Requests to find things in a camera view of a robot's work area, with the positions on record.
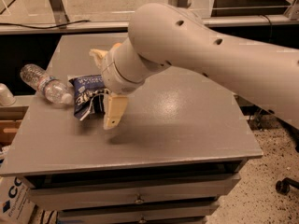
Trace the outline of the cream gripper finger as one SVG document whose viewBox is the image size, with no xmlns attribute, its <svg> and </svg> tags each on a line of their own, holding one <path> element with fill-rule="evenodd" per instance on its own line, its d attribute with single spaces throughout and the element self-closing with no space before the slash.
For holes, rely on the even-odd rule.
<svg viewBox="0 0 299 224">
<path fill-rule="evenodd" d="M 109 94 L 104 97 L 104 129 L 109 130 L 119 125 L 128 105 L 128 97 Z"/>
<path fill-rule="evenodd" d="M 98 69 L 102 67 L 102 61 L 107 54 L 106 50 L 91 49 L 89 55 L 93 57 L 95 65 Z"/>
</svg>

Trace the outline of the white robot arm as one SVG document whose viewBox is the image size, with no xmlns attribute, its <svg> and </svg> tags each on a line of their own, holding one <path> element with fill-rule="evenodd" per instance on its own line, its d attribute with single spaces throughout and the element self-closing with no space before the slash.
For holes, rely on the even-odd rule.
<svg viewBox="0 0 299 224">
<path fill-rule="evenodd" d="M 119 124 L 127 95 L 169 67 L 206 75 L 299 128 L 299 50 L 217 33 L 186 8 L 146 4 L 131 16 L 124 42 L 90 55 L 117 101 L 108 104 L 108 128 Z"/>
</svg>

